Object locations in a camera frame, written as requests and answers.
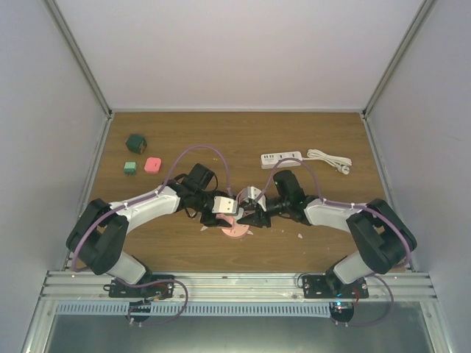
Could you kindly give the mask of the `pink round socket tower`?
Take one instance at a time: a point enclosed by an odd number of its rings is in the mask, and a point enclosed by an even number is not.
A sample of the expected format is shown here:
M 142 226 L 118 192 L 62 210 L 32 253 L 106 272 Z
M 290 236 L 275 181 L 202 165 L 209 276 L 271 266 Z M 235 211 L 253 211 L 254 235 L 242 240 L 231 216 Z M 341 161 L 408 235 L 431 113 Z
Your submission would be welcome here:
M 231 239 L 240 239 L 244 237 L 248 231 L 249 226 L 244 224 L 239 224 L 234 217 L 231 216 L 223 216 L 223 221 L 226 221 L 230 226 L 229 227 L 221 227 L 221 231 Z

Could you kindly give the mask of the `white power strip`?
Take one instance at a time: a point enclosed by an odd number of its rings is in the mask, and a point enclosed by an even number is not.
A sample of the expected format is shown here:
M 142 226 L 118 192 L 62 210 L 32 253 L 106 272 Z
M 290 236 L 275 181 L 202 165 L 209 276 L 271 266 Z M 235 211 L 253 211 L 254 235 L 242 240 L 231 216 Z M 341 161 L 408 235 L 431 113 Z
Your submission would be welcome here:
M 302 154 L 300 151 L 288 151 L 278 153 L 268 153 L 261 155 L 261 168 L 271 169 L 276 168 L 290 168 L 300 166 Z

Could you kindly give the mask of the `red pink charger plug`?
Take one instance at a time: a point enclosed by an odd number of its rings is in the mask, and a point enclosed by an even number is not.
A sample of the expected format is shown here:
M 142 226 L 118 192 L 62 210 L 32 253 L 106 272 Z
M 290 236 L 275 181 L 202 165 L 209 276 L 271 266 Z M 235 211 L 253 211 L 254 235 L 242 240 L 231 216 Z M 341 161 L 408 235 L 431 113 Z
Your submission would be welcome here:
M 159 157 L 149 157 L 144 164 L 144 171 L 148 174 L 157 174 L 160 171 L 162 160 Z

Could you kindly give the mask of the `light green plug adapter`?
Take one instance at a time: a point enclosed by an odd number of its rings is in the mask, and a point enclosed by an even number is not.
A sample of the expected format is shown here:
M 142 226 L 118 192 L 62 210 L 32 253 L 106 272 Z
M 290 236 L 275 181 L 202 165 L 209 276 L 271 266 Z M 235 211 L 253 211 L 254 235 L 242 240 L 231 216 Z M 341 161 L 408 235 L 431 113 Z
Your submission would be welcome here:
M 124 174 L 125 175 L 134 175 L 137 172 L 137 163 L 133 161 L 125 162 L 124 164 Z

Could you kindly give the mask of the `dark green cube plug adapter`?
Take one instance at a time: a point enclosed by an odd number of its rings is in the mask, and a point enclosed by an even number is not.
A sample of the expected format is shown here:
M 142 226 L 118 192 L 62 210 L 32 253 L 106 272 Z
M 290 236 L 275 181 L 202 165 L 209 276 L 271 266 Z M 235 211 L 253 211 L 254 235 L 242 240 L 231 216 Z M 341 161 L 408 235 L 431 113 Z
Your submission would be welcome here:
M 143 135 L 131 134 L 126 140 L 126 147 L 135 154 L 143 154 L 147 146 L 146 138 Z

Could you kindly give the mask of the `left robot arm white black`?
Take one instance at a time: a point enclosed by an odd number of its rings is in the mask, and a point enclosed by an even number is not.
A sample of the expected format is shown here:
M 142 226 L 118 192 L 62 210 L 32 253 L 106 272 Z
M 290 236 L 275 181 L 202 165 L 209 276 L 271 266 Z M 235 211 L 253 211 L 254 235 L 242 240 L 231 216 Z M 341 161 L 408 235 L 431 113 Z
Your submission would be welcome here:
M 215 198 L 233 200 L 231 191 L 208 190 L 216 175 L 197 163 L 189 174 L 180 174 L 148 193 L 121 202 L 94 199 L 85 208 L 66 241 L 73 253 L 73 270 L 77 261 L 95 275 L 108 274 L 126 283 L 133 296 L 142 297 L 152 287 L 152 271 L 137 258 L 124 252 L 127 235 L 156 218 L 183 211 L 189 218 L 200 216 L 206 227 L 229 227 L 216 216 Z

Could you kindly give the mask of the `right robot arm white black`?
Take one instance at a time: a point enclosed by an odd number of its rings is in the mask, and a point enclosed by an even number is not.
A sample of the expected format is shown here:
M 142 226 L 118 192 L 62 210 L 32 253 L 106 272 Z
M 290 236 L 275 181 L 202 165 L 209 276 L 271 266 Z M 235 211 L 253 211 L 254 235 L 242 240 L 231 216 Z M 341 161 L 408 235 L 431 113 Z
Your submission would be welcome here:
M 238 223 L 269 228 L 272 218 L 284 215 L 306 226 L 351 234 L 357 251 L 325 272 L 326 289 L 331 296 L 341 298 L 360 279 L 408 264 L 417 240 L 385 200 L 347 204 L 307 195 L 291 171 L 275 173 L 273 181 L 278 192 L 274 198 L 266 198 L 255 187 L 240 192 L 236 200 L 246 214 Z

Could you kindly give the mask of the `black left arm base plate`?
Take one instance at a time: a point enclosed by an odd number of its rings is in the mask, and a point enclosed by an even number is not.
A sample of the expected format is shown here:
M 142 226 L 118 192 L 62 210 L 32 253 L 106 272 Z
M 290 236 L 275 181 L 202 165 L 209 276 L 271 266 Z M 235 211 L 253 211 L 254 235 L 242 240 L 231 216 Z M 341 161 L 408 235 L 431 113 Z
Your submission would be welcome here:
M 138 283 L 139 285 L 145 284 L 145 286 L 134 288 L 112 279 L 110 284 L 103 286 L 103 290 L 108 293 L 110 298 L 164 300 L 173 296 L 174 280 L 174 276 L 170 274 L 153 274 Z

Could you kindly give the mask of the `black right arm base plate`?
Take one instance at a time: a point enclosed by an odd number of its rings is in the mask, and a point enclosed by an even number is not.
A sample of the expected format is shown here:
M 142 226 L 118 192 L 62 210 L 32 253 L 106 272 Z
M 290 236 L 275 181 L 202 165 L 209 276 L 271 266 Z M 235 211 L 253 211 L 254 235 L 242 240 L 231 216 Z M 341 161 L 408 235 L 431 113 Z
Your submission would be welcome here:
M 326 274 L 303 273 L 297 277 L 297 286 L 305 299 L 367 299 L 369 291 L 364 278 L 350 284 Z

